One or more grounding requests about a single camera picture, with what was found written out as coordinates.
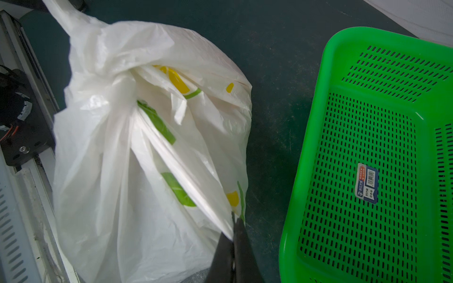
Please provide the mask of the green plastic basket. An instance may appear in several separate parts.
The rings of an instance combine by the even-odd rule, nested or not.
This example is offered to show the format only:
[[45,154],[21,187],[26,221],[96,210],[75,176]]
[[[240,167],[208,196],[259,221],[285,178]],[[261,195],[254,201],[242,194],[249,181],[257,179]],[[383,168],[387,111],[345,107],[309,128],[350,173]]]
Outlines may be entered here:
[[453,50],[328,41],[279,254],[284,283],[453,280]]

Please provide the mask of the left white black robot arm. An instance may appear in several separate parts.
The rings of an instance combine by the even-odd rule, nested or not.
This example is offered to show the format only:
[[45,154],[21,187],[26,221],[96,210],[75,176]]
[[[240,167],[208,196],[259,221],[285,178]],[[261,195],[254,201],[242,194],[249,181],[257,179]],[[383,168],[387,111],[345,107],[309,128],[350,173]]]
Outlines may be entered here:
[[51,129],[26,74],[1,66],[1,150],[8,166],[19,167],[54,148]]

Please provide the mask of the white plastic bag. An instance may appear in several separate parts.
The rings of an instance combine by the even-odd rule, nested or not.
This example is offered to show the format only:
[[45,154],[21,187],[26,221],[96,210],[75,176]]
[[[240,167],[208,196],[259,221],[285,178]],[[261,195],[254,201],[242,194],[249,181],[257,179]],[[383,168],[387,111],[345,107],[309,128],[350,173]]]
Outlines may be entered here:
[[212,42],[46,7],[70,38],[54,117],[60,247],[87,283],[179,283],[244,216],[251,84]]

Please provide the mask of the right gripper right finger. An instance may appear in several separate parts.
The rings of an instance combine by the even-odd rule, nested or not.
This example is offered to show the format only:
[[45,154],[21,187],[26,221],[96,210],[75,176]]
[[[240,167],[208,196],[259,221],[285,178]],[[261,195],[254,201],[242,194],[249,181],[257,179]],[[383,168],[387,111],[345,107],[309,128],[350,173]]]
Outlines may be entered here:
[[234,226],[234,283],[263,283],[250,240],[241,218]]

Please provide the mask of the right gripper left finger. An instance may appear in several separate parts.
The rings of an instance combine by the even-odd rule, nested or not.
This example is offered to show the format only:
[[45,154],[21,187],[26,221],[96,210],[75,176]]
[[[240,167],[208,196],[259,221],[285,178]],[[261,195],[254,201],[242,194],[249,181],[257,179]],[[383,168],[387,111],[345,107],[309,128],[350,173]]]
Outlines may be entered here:
[[233,283],[233,263],[234,243],[222,233],[205,283]]

